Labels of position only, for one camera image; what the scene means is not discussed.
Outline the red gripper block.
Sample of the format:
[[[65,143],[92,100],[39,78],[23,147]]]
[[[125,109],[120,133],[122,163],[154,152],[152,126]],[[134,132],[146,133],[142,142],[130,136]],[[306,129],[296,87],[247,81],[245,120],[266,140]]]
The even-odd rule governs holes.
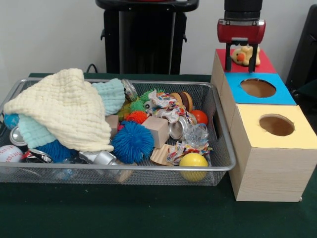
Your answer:
[[[256,25],[233,25],[219,22],[217,24],[217,36],[221,43],[226,43],[225,49],[225,70],[231,70],[231,46],[233,42],[244,41],[253,47],[252,56],[249,59],[249,72],[256,69],[256,60],[258,52],[258,44],[262,42],[264,37],[266,23],[260,22]]]

